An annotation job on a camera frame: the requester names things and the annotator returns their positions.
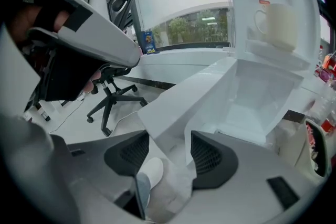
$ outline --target white floor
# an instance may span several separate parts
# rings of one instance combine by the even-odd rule
[[[114,81],[119,88],[125,88],[134,84],[133,82],[121,79],[115,79]],[[126,95],[142,96],[148,102],[155,100],[164,91],[142,84],[135,84],[138,87],[138,91],[135,93],[133,91],[129,91],[126,93]],[[111,84],[109,84],[109,88],[112,92],[115,91],[114,87]],[[105,138],[104,134],[100,130],[103,109],[96,112],[92,116],[94,119],[93,123],[88,123],[86,117],[87,113],[92,108],[94,108],[103,98],[106,97],[101,85],[98,86],[98,89],[99,92],[97,94],[88,94],[85,97],[83,103],[82,101],[74,101],[72,104],[68,104],[69,106],[78,106],[78,108],[70,116],[68,116],[68,118],[61,126],[57,125],[60,125],[62,122],[58,122],[58,124],[56,124],[51,120],[48,122],[48,124],[44,126],[45,130],[47,132],[50,132],[51,134],[57,134],[63,137],[67,144]],[[112,107],[107,128],[113,131],[119,119],[127,116],[134,111],[138,111],[139,109],[141,109],[141,105],[138,102],[118,102]],[[58,128],[58,130],[52,132],[56,128],[51,129],[51,126]],[[118,124],[116,130],[113,133],[113,136],[143,129],[144,127],[140,119],[138,118],[138,115],[135,113],[125,118]]]
[[[129,91],[126,95],[142,96],[148,102],[154,101],[162,92],[164,92],[162,89],[130,81],[115,79],[115,82],[119,88],[136,84],[138,92],[134,93]],[[113,92],[114,87],[110,84],[108,86]],[[106,96],[102,86],[99,85],[98,88],[99,92],[97,94],[87,95],[84,101],[68,103],[64,107],[64,114],[62,116],[52,117],[49,122],[43,123],[45,131],[63,137],[67,144],[105,138],[100,130],[103,109],[92,116],[94,119],[93,123],[88,123],[86,117],[87,113]],[[119,119],[134,111],[138,111],[139,109],[141,109],[141,105],[138,102],[118,102],[112,107],[107,127],[113,131]],[[286,139],[288,135],[293,135],[297,127],[298,124],[282,120],[267,136],[267,147],[278,153],[279,146],[282,144],[283,140]],[[138,115],[135,113],[118,124],[113,136],[143,129],[144,126]],[[167,159],[150,138],[150,151],[144,164],[153,157],[162,159],[164,163],[164,176],[161,182],[151,191],[151,199],[146,209],[146,215],[156,222],[164,223],[179,212],[187,202],[187,199],[191,194],[189,193],[191,190],[189,184],[191,182],[188,181],[188,178],[186,178],[169,159]]]

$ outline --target tree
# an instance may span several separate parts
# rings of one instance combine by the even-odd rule
[[[169,30],[170,30],[169,38],[171,39],[171,45],[181,43],[179,41],[179,35],[181,36],[182,41],[186,42],[183,39],[183,37],[185,37],[188,32],[188,23],[185,18],[178,17],[178,18],[172,19],[171,22],[169,23]]]
[[[227,15],[226,13],[218,16],[218,37],[219,41],[227,41]]]
[[[212,41],[212,35],[216,33],[216,25],[209,25],[208,23],[214,23],[215,20],[202,20],[204,18],[215,17],[215,14],[211,10],[203,10],[197,14],[196,32],[200,41]]]
[[[153,37],[155,41],[155,46],[156,47],[162,47],[162,40],[161,40],[161,27],[160,25],[155,26],[153,29]]]

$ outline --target person's hand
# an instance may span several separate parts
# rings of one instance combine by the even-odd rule
[[[22,42],[27,39],[27,31],[33,27],[35,19],[41,8],[42,7],[34,4],[26,4],[16,13],[15,17],[9,22],[8,31],[19,49],[21,49],[20,45],[22,44]],[[57,33],[61,29],[69,16],[70,14],[67,11],[60,11],[54,22],[54,32]],[[83,91],[86,93],[91,92],[93,90],[93,83],[91,81],[99,79],[100,76],[101,73],[99,71],[93,74],[90,81],[83,88]]]

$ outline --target cable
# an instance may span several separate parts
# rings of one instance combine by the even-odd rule
[[[64,119],[64,121],[62,122],[62,124],[60,125],[60,126],[58,126],[58,128],[56,129],[56,130],[53,130],[53,131],[51,131],[51,132],[48,132],[48,134],[50,134],[50,133],[53,133],[53,132],[55,132],[55,131],[57,131],[64,123],[65,123],[65,121],[67,120],[67,118],[69,118],[77,109],[79,109],[79,107],[82,105],[84,103],[84,100],[81,102],[81,104],[74,110],[74,111],[72,111],[65,119]]]
[[[113,68],[113,66],[112,65],[108,65],[108,66],[104,65],[104,66],[101,67],[101,69],[99,69],[99,71],[102,72],[106,68]]]
[[[127,116],[125,116],[125,117],[121,118],[120,120],[118,120],[117,123],[116,123],[116,125],[115,125],[115,127],[114,127],[114,130],[112,131],[112,133],[111,133],[108,137],[111,137],[111,136],[112,136],[112,134],[113,134],[114,131],[116,130],[116,128],[117,128],[119,122],[121,122],[123,119],[126,119],[128,116],[130,116],[130,115],[132,115],[132,114],[134,114],[134,113],[137,113],[137,111],[134,111],[134,112],[132,112],[131,114],[128,114]]]

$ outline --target white plastic panel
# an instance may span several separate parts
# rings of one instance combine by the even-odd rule
[[[285,103],[300,79],[262,64],[238,61],[227,110],[218,131],[260,145],[287,109]]]
[[[237,58],[281,67],[303,77],[311,75],[320,45],[320,19],[317,0],[262,0],[294,8],[299,22],[299,30],[297,48],[293,53],[264,43],[266,39],[257,30],[254,23],[254,13],[259,9],[265,9],[259,1],[233,0]],[[265,30],[265,16],[257,16],[257,21],[261,28],[264,26]]]
[[[40,76],[26,61],[3,24],[0,28],[0,113],[19,116],[25,111]]]
[[[302,80],[279,68],[226,57],[165,91],[138,115],[167,157],[188,165],[192,130],[265,146]]]

